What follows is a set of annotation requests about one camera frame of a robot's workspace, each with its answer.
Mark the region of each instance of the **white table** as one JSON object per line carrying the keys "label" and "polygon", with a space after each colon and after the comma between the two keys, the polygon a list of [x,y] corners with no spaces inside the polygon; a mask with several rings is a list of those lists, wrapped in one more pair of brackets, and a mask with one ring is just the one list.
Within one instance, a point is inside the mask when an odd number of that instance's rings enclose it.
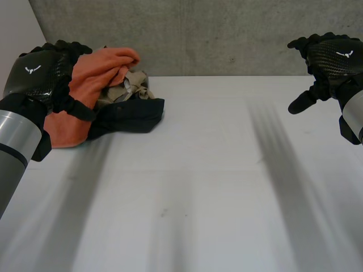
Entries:
{"label": "white table", "polygon": [[[363,271],[363,149],[340,136],[336,101],[288,113],[312,82],[150,78],[166,99],[150,134],[114,133],[28,166],[0,220],[0,271]],[[256,101],[276,110],[302,185],[272,181]]]}

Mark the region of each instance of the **robotic hand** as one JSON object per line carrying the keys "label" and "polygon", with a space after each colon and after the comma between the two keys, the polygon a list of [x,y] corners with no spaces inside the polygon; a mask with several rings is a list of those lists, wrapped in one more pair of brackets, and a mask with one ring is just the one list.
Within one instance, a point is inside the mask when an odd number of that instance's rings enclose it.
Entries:
{"label": "robotic hand", "polygon": [[29,161],[41,161],[51,151],[44,120],[66,111],[93,121],[92,109],[69,95],[73,66],[92,49],[78,42],[46,43],[15,61],[0,101],[0,218]]}
{"label": "robotic hand", "polygon": [[294,40],[288,48],[300,51],[307,71],[316,81],[289,106],[297,114],[323,101],[337,99],[343,115],[339,119],[340,133],[359,145],[363,138],[363,42],[347,35],[314,34]]}

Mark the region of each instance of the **crumpled fabric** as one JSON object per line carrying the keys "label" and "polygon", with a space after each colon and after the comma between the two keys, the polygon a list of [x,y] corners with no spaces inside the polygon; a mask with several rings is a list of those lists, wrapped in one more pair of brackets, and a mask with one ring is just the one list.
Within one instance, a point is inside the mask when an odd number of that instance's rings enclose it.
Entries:
{"label": "crumpled fabric", "polygon": [[[122,83],[129,69],[139,61],[139,55],[131,48],[103,48],[81,56],[73,68],[70,96],[93,109],[102,89]],[[44,124],[52,148],[79,145],[87,139],[90,127],[91,122],[66,112],[51,113]]]}

